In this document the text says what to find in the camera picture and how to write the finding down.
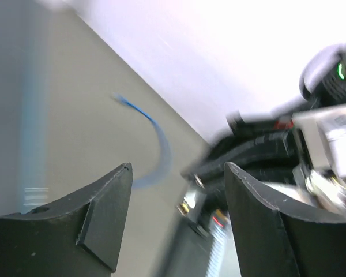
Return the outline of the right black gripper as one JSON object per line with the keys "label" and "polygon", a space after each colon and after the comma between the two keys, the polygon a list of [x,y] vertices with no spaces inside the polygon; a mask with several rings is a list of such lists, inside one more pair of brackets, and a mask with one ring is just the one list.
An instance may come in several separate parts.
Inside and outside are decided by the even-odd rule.
{"label": "right black gripper", "polygon": [[292,171],[299,163],[290,115],[275,119],[231,120],[232,132],[182,172],[187,181],[206,190],[224,190],[224,165],[232,162],[263,182],[295,184]]}

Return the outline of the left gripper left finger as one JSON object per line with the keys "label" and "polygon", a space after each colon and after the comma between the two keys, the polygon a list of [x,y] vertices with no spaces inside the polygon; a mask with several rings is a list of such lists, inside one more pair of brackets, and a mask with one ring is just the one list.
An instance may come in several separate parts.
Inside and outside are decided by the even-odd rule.
{"label": "left gripper left finger", "polygon": [[130,163],[28,213],[0,216],[0,276],[110,276],[133,183]]}

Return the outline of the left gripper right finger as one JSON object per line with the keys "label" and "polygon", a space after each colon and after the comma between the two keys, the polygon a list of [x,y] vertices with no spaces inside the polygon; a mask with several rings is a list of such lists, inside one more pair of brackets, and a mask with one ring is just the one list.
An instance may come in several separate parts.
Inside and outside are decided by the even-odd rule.
{"label": "left gripper right finger", "polygon": [[346,216],[312,207],[233,163],[224,183],[242,276],[346,276]]}

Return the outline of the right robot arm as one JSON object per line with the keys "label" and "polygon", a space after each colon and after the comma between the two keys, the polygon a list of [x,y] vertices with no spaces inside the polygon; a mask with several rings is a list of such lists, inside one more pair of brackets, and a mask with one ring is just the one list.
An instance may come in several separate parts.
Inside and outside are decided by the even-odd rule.
{"label": "right robot arm", "polygon": [[[328,59],[332,64],[308,89],[309,68],[326,52],[331,53]],[[230,116],[227,119],[230,133],[220,138],[201,161],[183,171],[182,177],[205,185],[222,182],[224,165],[232,162],[260,181],[294,184],[292,171],[299,164],[299,157],[292,134],[292,116],[346,104],[346,47],[329,46],[320,51],[302,71],[299,89],[304,101],[285,106],[271,117]]]}

